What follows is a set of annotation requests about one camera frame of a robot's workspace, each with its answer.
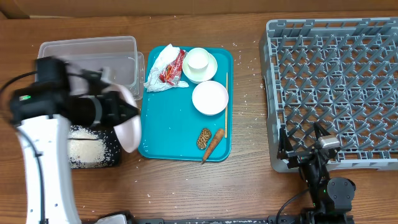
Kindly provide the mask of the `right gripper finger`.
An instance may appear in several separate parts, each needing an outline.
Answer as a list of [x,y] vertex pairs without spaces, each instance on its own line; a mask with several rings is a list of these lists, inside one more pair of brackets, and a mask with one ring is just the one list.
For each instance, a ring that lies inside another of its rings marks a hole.
[[289,141],[286,130],[284,127],[279,129],[279,148],[278,154],[287,154],[293,151],[293,147]]
[[317,139],[330,135],[330,133],[319,122],[314,122],[313,128]]

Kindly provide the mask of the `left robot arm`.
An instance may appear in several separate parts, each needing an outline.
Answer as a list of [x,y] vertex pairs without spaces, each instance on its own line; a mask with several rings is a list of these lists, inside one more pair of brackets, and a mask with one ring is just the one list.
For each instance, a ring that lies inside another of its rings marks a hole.
[[104,78],[106,70],[82,70],[88,88],[72,94],[66,63],[57,57],[35,61],[36,81],[14,91],[9,102],[24,156],[27,223],[81,223],[68,157],[72,125],[111,128],[127,152],[141,141],[140,110],[130,91]]

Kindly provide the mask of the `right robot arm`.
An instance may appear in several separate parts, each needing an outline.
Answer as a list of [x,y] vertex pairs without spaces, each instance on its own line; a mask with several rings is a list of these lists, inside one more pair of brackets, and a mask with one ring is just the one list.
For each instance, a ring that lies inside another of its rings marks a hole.
[[[307,189],[286,201],[275,217],[268,220],[273,223],[353,223],[353,217],[347,216],[352,209],[352,200],[356,190],[352,180],[331,178],[326,167],[328,161],[341,149],[340,141],[332,136],[319,123],[313,124],[316,141],[306,151],[294,151],[286,130],[280,128],[277,158],[288,160],[289,169],[297,168],[307,185]],[[298,215],[283,215],[284,208],[302,195],[309,193],[313,207],[304,208]]]

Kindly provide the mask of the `large white plate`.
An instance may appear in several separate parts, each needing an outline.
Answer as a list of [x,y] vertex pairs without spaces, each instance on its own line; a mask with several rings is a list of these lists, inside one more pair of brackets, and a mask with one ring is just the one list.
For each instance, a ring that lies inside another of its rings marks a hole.
[[[116,91],[122,100],[131,106],[137,108],[137,103],[132,93],[122,85],[111,84],[106,88],[108,91]],[[135,151],[141,142],[142,127],[141,127],[141,116],[136,115],[133,118],[123,122],[114,127],[114,132],[118,138],[121,147],[128,153]]]

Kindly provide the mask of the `orange carrot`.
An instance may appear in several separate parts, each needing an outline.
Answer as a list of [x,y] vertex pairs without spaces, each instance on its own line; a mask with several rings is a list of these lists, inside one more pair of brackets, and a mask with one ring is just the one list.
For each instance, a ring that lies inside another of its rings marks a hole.
[[214,151],[214,149],[217,147],[217,145],[221,142],[223,138],[224,138],[224,129],[220,128],[219,130],[217,130],[208,148],[206,149],[206,152],[201,161],[202,164],[206,162],[206,160],[209,158],[211,153]]

